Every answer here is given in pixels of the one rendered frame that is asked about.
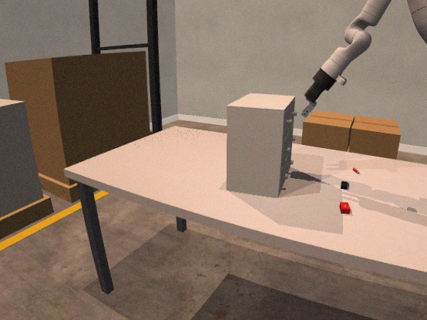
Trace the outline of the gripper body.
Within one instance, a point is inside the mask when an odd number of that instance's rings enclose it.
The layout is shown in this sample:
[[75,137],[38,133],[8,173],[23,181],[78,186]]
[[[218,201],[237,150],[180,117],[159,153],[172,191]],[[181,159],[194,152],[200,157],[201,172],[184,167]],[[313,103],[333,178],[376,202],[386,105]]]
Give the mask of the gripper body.
[[304,96],[314,103],[321,93],[328,91],[335,82],[338,81],[344,86],[347,79],[341,76],[343,72],[344,69],[329,58],[313,77],[314,83]]

